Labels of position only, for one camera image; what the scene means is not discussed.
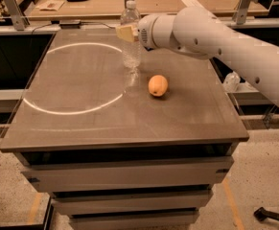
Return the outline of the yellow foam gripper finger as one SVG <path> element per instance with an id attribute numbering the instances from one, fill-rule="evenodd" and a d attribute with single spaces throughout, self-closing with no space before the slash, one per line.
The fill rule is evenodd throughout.
<path id="1" fill-rule="evenodd" d="M 135 24 L 120 25 L 116 28 L 116 35 L 127 42 L 138 40 L 138 28 Z"/>

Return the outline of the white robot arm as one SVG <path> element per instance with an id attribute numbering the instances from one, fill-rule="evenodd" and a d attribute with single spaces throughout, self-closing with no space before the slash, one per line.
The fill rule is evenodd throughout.
<path id="1" fill-rule="evenodd" d="M 203 7 L 188 7 L 176 15 L 147 15 L 118 26 L 116 34 L 147 49 L 217 58 L 279 107 L 279 47 L 230 29 Z"/>

